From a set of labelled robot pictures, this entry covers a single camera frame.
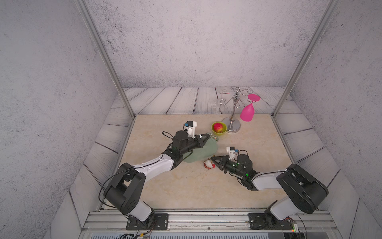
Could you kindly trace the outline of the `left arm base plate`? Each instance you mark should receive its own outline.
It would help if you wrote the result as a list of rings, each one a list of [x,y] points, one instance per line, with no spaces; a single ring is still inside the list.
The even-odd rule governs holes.
[[[151,212],[145,221],[140,221],[134,216],[128,216],[127,231],[165,231],[168,229],[169,214]]]

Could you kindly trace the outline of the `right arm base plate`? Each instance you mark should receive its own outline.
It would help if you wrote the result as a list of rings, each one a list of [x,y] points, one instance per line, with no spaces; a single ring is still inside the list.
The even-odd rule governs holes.
[[[278,220],[272,213],[271,207],[276,203],[272,203],[263,213],[249,213],[250,229],[252,230],[292,230],[294,225],[292,219],[286,217],[284,220]]]

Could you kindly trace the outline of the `green corduroy bag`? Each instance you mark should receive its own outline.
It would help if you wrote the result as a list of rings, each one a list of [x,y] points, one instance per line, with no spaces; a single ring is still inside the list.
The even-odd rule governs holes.
[[[186,153],[184,155],[183,162],[193,163],[200,160],[205,161],[209,157],[215,155],[218,150],[218,144],[216,139],[216,137],[211,135],[211,137],[208,139],[203,148],[196,148],[193,150],[192,153]]]

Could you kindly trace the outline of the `white red doll keychain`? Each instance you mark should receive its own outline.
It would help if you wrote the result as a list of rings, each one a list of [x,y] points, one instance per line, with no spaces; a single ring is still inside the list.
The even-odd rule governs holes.
[[[207,169],[213,169],[216,167],[216,165],[211,159],[208,159],[208,160],[204,161],[204,167]]]

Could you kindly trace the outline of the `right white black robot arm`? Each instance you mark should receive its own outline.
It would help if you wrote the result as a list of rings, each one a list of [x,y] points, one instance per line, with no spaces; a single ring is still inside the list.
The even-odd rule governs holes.
[[[286,197],[272,203],[265,211],[265,219],[271,224],[281,222],[300,212],[312,214],[328,196],[328,188],[297,164],[285,170],[257,172],[249,156],[240,154],[236,161],[229,155],[213,156],[212,164],[225,174],[237,178],[239,184],[250,191],[282,189]]]

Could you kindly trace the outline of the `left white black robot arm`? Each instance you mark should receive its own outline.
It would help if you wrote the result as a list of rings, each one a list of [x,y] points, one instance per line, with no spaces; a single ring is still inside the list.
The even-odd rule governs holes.
[[[194,149],[203,148],[210,134],[190,136],[185,130],[179,130],[172,142],[155,159],[145,163],[122,164],[117,173],[106,180],[103,196],[123,215],[135,218],[146,227],[153,223],[155,211],[141,200],[144,185],[156,176],[175,169],[184,161],[184,154],[192,154]]]

